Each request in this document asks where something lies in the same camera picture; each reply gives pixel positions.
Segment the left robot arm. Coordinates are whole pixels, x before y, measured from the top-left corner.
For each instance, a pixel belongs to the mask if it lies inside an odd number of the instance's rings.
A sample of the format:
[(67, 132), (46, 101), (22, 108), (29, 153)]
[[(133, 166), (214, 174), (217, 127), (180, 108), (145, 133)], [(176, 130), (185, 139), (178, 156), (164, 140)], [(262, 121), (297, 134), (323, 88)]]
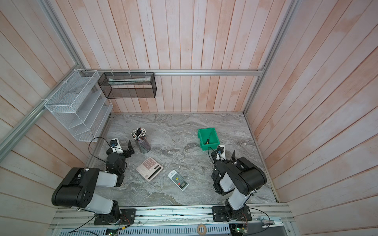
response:
[(97, 187), (120, 187), (127, 168), (126, 158), (134, 154), (131, 142), (123, 149), (117, 138), (112, 139), (106, 151), (106, 170), (99, 168), (72, 168), (52, 195), (55, 206), (75, 207), (95, 214), (102, 224), (121, 222), (121, 210), (116, 200), (95, 193)]

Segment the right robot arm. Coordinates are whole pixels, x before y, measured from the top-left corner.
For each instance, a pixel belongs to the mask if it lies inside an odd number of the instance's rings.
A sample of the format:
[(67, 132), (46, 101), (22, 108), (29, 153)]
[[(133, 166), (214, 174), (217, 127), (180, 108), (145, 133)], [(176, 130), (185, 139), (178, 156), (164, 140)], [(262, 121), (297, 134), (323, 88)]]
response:
[(234, 153), (231, 159), (226, 159), (219, 150), (215, 150), (210, 157), (214, 164), (212, 180), (215, 191), (222, 196), (231, 193), (224, 208), (214, 208), (214, 220), (236, 221), (241, 217), (246, 219), (249, 215), (246, 202), (267, 183), (265, 173), (245, 157), (236, 159)]

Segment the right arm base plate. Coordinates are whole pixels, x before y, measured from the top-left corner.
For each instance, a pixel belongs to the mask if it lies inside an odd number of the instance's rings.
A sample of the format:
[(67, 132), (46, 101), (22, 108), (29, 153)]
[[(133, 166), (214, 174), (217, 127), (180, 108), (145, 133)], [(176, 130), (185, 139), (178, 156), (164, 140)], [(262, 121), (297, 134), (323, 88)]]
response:
[(239, 210), (234, 210), (230, 206), (213, 206), (212, 214), (214, 222), (226, 221), (252, 221), (250, 208), (244, 206)]

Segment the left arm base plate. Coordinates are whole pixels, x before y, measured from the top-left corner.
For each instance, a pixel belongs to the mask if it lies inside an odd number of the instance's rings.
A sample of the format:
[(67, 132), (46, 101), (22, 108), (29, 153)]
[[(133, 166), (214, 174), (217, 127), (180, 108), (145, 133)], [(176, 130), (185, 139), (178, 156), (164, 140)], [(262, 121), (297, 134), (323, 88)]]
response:
[(112, 211), (109, 214), (98, 214), (94, 219), (94, 225), (118, 225), (126, 224), (132, 225), (136, 216), (135, 208), (122, 208), (117, 211)]

